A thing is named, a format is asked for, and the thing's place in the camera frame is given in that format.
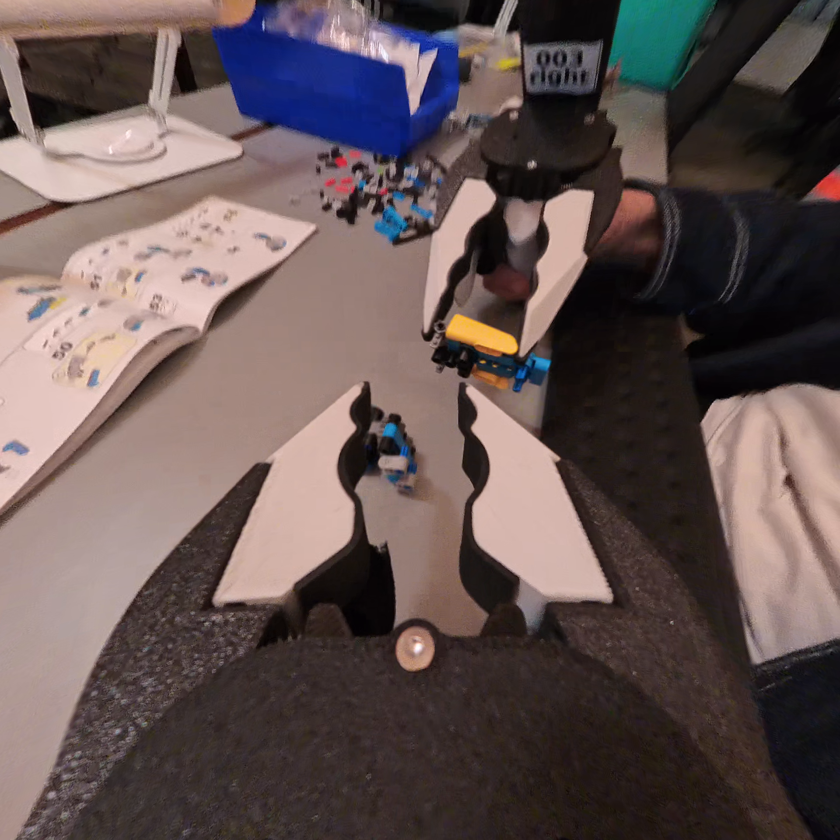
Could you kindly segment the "pile of loose bricks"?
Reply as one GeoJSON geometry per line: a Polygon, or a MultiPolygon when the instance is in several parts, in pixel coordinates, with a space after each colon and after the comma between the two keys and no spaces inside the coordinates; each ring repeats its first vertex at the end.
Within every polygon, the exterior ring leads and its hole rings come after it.
{"type": "Polygon", "coordinates": [[[292,207],[313,205],[354,226],[369,217],[391,245],[429,237],[443,201],[447,165],[437,156],[398,156],[332,144],[315,155],[308,175],[291,188],[292,207]]]}

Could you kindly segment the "white garment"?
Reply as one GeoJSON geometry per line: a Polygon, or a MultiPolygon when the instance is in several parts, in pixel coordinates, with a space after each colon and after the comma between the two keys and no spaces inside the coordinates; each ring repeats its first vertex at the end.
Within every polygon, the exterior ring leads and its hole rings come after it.
{"type": "Polygon", "coordinates": [[[839,636],[839,393],[785,385],[701,422],[753,665],[839,636]]]}

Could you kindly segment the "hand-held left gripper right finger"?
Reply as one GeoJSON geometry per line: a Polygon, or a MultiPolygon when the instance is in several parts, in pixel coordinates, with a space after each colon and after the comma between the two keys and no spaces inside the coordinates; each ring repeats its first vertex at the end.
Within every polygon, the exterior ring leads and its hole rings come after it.
{"type": "Polygon", "coordinates": [[[613,603],[560,457],[472,385],[458,389],[465,504],[458,569],[487,614],[513,605],[538,631],[551,604],[613,603]]]}

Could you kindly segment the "green plastic bin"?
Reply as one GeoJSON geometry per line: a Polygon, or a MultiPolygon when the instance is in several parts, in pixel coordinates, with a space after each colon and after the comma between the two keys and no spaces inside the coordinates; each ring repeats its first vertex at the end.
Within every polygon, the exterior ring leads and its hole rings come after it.
{"type": "Polygon", "coordinates": [[[608,66],[620,78],[670,91],[683,77],[714,1],[622,1],[608,66]]]}

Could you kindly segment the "clear plastic packets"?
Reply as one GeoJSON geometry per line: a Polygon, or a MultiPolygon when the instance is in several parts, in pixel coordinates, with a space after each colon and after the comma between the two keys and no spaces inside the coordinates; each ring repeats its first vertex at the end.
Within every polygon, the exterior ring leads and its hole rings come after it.
{"type": "Polygon", "coordinates": [[[380,2],[278,2],[264,13],[261,27],[269,34],[361,59],[367,67],[398,69],[404,93],[396,98],[405,99],[409,113],[414,115],[438,49],[422,46],[417,31],[382,22],[380,11],[380,2]]]}

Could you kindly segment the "person's right forearm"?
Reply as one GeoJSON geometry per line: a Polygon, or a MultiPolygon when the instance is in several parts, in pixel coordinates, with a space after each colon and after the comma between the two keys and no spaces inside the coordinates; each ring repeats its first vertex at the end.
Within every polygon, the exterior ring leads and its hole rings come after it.
{"type": "Polygon", "coordinates": [[[716,400],[783,385],[839,388],[839,204],[635,181],[662,224],[637,300],[681,316],[696,392],[716,400]]]}

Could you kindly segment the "grey desk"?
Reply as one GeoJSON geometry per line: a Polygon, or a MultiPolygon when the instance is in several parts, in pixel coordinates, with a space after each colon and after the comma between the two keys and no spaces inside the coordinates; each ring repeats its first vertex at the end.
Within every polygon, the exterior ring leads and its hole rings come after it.
{"type": "Polygon", "coordinates": [[[57,277],[81,246],[208,195],[318,226],[3,520],[2,838],[25,824],[91,668],[142,584],[252,465],[354,384],[369,382],[376,405],[402,414],[423,464],[414,500],[360,484],[369,536],[392,552],[397,619],[451,635],[484,621],[458,571],[469,492],[458,379],[435,372],[420,334],[428,240],[393,247],[370,216],[350,226],[324,213],[312,193],[323,141],[283,129],[238,138],[236,161],[2,226],[3,277],[57,277]]]}

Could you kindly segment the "white desk lamp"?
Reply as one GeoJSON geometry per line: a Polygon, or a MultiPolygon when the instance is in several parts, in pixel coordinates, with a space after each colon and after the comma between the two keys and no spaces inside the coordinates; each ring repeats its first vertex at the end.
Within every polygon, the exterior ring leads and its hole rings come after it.
{"type": "Polygon", "coordinates": [[[253,1],[21,1],[1,3],[2,80],[18,137],[2,142],[2,173],[53,203],[86,203],[236,160],[240,143],[168,116],[182,32],[249,21],[253,1]],[[148,101],[134,115],[39,128],[18,41],[156,35],[148,101]]]}

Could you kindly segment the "black blue domed brick assembly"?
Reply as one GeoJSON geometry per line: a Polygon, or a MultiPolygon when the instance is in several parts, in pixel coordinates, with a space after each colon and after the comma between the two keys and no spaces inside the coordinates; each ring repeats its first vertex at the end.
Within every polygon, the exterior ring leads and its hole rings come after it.
{"type": "Polygon", "coordinates": [[[417,450],[398,413],[371,408],[371,422],[364,436],[367,469],[386,478],[396,490],[410,496],[417,479],[417,450]]]}

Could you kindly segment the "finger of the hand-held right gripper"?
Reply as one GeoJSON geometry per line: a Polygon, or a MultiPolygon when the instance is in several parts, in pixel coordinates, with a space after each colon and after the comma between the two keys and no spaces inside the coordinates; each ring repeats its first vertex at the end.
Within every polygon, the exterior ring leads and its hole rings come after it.
{"type": "Polygon", "coordinates": [[[569,190],[542,210],[548,232],[545,250],[533,270],[535,282],[524,309],[519,355],[528,355],[549,330],[587,262],[585,244],[594,204],[591,190],[569,190]]]}
{"type": "Polygon", "coordinates": [[[435,325],[453,307],[459,283],[485,248],[497,215],[497,194],[484,180],[466,178],[430,238],[423,295],[422,335],[430,342],[435,325]]]}

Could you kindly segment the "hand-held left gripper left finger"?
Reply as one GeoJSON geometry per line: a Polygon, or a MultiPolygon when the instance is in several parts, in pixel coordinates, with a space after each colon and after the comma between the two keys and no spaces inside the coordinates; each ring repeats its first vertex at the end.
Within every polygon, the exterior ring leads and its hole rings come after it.
{"type": "Polygon", "coordinates": [[[214,606],[344,604],[361,591],[370,549],[356,487],[370,422],[371,388],[360,382],[269,457],[214,606]]]}

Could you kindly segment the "open instruction booklet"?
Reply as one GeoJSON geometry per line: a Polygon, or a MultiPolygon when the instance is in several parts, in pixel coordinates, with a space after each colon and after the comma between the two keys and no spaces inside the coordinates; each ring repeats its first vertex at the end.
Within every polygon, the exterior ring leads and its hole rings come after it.
{"type": "Polygon", "coordinates": [[[1,289],[1,511],[26,498],[231,295],[314,236],[311,222],[210,196],[80,248],[60,277],[1,289]]]}

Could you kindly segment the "yellow blue brick assembly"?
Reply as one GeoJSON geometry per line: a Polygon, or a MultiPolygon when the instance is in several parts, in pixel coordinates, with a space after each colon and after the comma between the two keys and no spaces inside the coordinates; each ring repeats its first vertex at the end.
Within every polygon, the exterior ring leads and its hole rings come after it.
{"type": "Polygon", "coordinates": [[[527,384],[542,386],[551,362],[534,353],[518,355],[518,342],[510,334],[461,314],[449,322],[437,321],[429,345],[438,373],[455,371],[503,391],[520,393],[527,384]]]}

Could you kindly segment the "blue plastic bin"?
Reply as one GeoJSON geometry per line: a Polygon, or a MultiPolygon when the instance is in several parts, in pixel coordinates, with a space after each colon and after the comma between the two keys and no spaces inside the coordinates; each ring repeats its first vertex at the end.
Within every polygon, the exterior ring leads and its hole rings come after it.
{"type": "Polygon", "coordinates": [[[450,40],[404,28],[434,61],[411,110],[404,69],[268,29],[267,6],[213,40],[239,112],[252,120],[404,155],[429,140],[459,99],[459,54],[450,40]]]}

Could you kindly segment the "person's right hand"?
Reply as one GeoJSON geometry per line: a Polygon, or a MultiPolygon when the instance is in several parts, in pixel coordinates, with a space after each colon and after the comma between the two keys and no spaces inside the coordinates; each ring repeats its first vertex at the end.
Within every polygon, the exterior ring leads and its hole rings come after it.
{"type": "Polygon", "coordinates": [[[664,224],[656,195],[625,188],[607,230],[593,248],[594,262],[652,271],[664,247],[664,224]]]}

